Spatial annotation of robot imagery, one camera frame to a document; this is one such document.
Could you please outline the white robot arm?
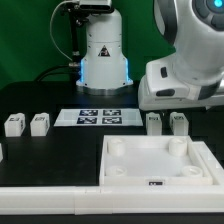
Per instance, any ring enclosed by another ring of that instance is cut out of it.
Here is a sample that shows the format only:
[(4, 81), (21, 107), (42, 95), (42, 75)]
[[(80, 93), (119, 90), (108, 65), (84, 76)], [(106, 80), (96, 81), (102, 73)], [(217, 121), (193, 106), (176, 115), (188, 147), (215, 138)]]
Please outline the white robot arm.
[[(129, 87), (122, 18), (111, 0), (80, 0), (89, 13), (87, 53), (77, 86), (94, 95)], [(224, 105), (224, 0), (153, 0), (159, 33), (175, 48), (149, 62), (138, 89), (142, 110)]]

